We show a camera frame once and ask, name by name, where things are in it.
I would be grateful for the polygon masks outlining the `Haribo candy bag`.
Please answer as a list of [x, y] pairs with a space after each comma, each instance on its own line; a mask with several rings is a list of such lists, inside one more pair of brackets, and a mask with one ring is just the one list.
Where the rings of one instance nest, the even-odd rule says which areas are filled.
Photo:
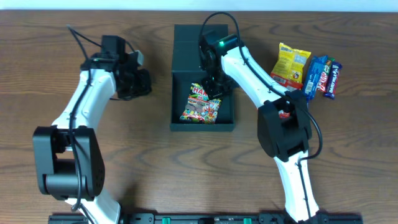
[[210, 100], [199, 83], [192, 83], [187, 104], [179, 117], [182, 123], [215, 124], [221, 99]]

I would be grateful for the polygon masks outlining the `dark green box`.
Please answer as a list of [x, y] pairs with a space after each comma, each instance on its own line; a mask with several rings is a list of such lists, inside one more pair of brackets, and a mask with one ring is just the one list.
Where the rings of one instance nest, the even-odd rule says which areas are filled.
[[230, 132], [235, 127], [234, 95], [223, 98], [215, 124], [182, 123], [182, 115], [187, 104], [192, 83], [200, 83], [207, 73], [200, 68], [198, 56], [198, 36], [201, 25], [174, 26], [174, 49], [172, 57], [172, 104], [171, 131], [191, 132]]

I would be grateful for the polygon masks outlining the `yellow snack bag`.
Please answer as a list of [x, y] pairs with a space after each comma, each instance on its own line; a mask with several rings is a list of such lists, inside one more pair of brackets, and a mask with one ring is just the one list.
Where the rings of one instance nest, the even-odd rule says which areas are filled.
[[309, 51], [293, 49], [281, 42], [278, 59], [271, 74], [296, 83], [302, 83], [303, 68], [310, 56], [311, 52]]

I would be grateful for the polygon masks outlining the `red snack bag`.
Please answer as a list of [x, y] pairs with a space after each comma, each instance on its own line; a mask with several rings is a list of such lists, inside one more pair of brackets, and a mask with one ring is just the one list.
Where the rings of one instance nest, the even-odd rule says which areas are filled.
[[[282, 76], [276, 75], [274, 73], [271, 73], [271, 77], [280, 85], [286, 87], [286, 89], [289, 91], [301, 90], [303, 87], [302, 83], [283, 78]], [[287, 112], [286, 110], [280, 110], [279, 117], [280, 119], [289, 118], [290, 112]]]

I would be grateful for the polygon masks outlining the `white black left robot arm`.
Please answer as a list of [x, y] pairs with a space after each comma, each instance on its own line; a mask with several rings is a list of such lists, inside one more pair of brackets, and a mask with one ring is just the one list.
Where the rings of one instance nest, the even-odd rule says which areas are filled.
[[61, 115], [50, 126], [35, 129], [37, 183], [44, 195], [71, 205], [87, 223], [119, 223], [121, 206], [104, 187], [105, 166], [96, 130], [113, 97], [121, 101], [148, 95], [149, 72], [143, 54], [116, 35], [104, 35], [100, 52], [80, 66], [78, 86]]

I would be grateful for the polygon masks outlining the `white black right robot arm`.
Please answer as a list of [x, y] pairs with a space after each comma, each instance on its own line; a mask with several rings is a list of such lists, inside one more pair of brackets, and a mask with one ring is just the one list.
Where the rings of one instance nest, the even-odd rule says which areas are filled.
[[296, 223], [310, 223], [319, 207], [308, 174], [309, 140], [315, 119], [301, 91], [289, 91], [251, 57], [239, 35], [221, 38], [216, 32], [198, 38], [202, 85], [210, 99], [241, 87], [257, 108], [257, 138], [277, 164], [285, 193], [285, 211]]

